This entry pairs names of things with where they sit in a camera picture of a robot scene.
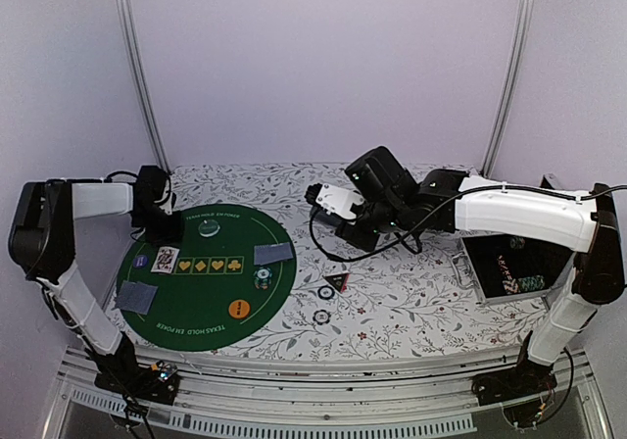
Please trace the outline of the black white poker chip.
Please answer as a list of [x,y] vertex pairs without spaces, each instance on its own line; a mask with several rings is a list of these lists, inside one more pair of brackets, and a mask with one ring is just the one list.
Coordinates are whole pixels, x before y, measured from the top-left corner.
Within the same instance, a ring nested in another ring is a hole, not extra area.
[[334,289],[329,286],[323,286],[317,289],[317,296],[321,300],[331,300],[334,297],[334,295],[335,295]]

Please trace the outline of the green white chip stack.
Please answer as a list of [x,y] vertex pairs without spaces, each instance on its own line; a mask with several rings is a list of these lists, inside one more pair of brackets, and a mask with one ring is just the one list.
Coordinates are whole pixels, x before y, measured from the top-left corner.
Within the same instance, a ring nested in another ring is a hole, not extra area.
[[271,278],[270,268],[258,268],[254,274],[254,285],[257,289],[267,290],[271,285]]

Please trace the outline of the black red triangular chip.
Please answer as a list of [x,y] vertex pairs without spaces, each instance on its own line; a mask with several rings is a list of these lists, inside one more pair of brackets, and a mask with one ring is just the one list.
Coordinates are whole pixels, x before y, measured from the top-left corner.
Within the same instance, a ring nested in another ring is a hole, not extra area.
[[338,293],[346,290],[350,275],[347,272],[326,275],[324,280]]

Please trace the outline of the queen of hearts card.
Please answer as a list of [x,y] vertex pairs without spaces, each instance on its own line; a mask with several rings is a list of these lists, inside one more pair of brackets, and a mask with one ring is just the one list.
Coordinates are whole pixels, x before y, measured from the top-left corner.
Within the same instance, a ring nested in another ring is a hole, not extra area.
[[156,254],[155,261],[151,267],[153,273],[172,273],[179,249],[170,246],[161,247]]

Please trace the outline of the clear dealer button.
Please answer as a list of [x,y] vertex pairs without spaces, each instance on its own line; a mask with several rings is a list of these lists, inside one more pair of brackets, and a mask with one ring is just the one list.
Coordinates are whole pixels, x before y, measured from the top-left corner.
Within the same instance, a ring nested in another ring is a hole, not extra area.
[[203,238],[211,238],[220,231],[220,224],[214,219],[204,219],[198,226],[199,235]]

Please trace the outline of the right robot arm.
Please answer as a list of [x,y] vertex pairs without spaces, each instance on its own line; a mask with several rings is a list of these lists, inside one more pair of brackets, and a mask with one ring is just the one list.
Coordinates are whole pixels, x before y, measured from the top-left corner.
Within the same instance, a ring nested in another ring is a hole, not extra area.
[[350,188],[320,184],[309,201],[337,219],[337,237],[368,254],[394,236],[413,253],[427,231],[461,233],[486,299],[556,289],[557,298],[522,341],[516,364],[476,375],[481,405],[555,388],[555,362],[599,308],[625,290],[613,189],[559,191],[435,169],[415,179],[385,147],[346,169]]

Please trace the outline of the orange big blind button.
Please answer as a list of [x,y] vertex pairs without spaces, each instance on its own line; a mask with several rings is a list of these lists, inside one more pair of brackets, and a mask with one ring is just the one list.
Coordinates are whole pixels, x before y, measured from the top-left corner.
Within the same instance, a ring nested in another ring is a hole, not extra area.
[[234,319],[244,319],[251,312],[251,305],[243,299],[234,300],[229,304],[228,313]]

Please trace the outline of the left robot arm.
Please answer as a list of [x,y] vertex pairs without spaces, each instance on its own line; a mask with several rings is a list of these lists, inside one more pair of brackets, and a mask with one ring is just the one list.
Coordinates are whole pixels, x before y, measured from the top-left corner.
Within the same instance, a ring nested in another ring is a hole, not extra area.
[[129,182],[105,178],[29,181],[21,191],[8,238],[12,261],[37,283],[54,317],[83,343],[98,373],[95,385],[164,405],[174,402],[180,378],[163,362],[141,366],[129,337],[114,325],[87,287],[76,261],[74,223],[129,215],[155,247],[181,241],[181,212],[167,171],[143,166]]

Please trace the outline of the purple small blind button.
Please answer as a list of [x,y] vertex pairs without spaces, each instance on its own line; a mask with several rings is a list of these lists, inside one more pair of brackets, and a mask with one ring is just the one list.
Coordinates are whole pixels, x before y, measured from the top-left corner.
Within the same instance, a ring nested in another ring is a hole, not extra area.
[[145,268],[149,263],[149,258],[146,255],[137,255],[133,258],[132,266],[134,268]]

